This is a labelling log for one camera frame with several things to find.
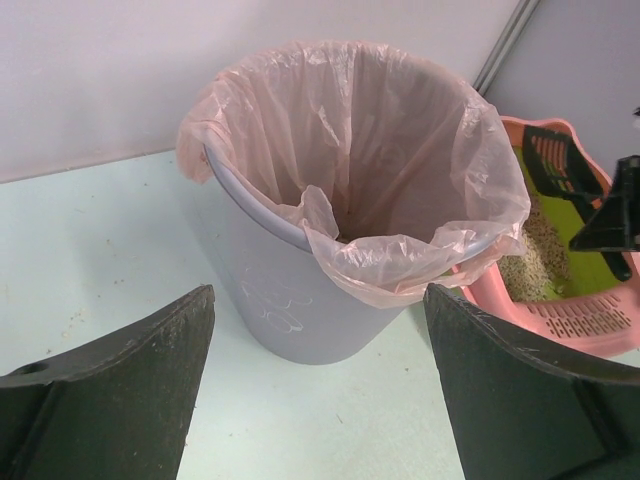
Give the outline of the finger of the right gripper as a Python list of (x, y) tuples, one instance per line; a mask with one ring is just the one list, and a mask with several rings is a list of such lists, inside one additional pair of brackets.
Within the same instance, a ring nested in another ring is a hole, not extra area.
[(599, 209), (570, 240), (578, 252), (639, 251), (639, 156), (617, 161), (613, 184)]

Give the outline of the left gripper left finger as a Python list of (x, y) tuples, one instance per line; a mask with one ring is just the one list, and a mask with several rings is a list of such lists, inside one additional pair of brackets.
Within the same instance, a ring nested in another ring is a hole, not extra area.
[(1, 378), (4, 479), (174, 479), (215, 324), (202, 285)]

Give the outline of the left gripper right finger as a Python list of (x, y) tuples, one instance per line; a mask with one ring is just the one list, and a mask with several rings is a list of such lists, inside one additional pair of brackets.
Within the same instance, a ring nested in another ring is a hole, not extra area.
[(639, 370), (428, 287), (424, 307), (468, 479), (636, 479)]

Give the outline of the black slotted litter scoop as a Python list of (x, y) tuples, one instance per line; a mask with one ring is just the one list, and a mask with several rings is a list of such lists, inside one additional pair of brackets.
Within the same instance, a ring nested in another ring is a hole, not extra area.
[[(577, 143), (567, 134), (527, 125), (523, 131), (522, 154), (536, 190), (544, 196), (570, 202), (583, 221), (583, 228), (611, 187), (605, 189), (601, 185)], [(617, 280), (627, 281), (632, 277), (631, 267), (623, 258), (625, 252), (598, 253)]]

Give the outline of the pink green litter box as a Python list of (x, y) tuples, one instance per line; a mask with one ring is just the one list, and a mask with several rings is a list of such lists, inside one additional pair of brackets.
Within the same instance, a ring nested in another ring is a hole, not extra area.
[(536, 190), (523, 160), (524, 127), (532, 125), (571, 136), (605, 189), (611, 187), (614, 176), (608, 176), (589, 157), (574, 128), (564, 120), (527, 121), (504, 117), (502, 121), (519, 161), (530, 200), (533, 194), (540, 197), (542, 211), (557, 229), (567, 251), (571, 280), (558, 299), (514, 302), (496, 264), (473, 284), (463, 288), (463, 296), (503, 320), (590, 355), (612, 357), (637, 348), (639, 251), (623, 254), (631, 267), (632, 277), (619, 281), (600, 253), (573, 252), (568, 248), (569, 240), (583, 226), (583, 221), (570, 202), (544, 196)]

